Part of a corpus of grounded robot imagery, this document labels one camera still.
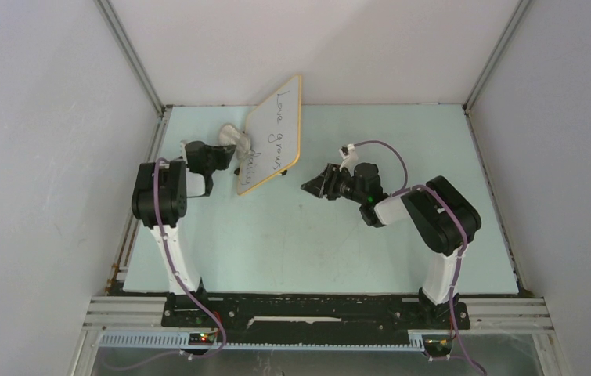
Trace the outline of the silver mesh sponge eraser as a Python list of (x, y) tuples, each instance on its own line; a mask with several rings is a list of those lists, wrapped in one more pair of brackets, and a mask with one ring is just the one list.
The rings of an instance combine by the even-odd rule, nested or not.
[(246, 160), (250, 155), (250, 137), (232, 123), (227, 122), (221, 127), (218, 133), (218, 141), (221, 146), (235, 146), (235, 154), (239, 161)]

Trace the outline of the wood framed whiteboard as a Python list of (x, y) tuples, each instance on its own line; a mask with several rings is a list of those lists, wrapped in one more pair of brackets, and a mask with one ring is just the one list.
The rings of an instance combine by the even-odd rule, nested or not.
[(302, 76), (294, 75), (249, 112), (248, 157), (240, 163), (236, 192), (243, 196), (292, 168), (301, 156)]

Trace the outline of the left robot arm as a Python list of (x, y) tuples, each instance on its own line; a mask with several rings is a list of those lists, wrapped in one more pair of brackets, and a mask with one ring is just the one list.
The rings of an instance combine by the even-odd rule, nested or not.
[(181, 305), (181, 317), (196, 327), (209, 320), (211, 306), (200, 298), (203, 279), (180, 225), (189, 200), (211, 195), (213, 174), (229, 167), (235, 151), (234, 145), (182, 142), (180, 157), (142, 163), (132, 192), (132, 214), (157, 242), (167, 270), (168, 293)]

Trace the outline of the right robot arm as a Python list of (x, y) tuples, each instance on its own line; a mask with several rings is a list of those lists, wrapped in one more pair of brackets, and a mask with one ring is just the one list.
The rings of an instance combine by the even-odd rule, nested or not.
[(379, 168), (360, 163), (350, 172), (328, 164), (301, 189), (317, 198), (344, 198), (359, 205), (367, 226), (381, 228), (410, 218), (423, 242), (434, 252), (421, 293), (425, 301), (418, 315), (428, 327), (441, 326), (450, 316), (462, 259), (476, 232), (481, 216), (470, 202), (443, 176), (424, 185), (388, 195), (381, 185)]

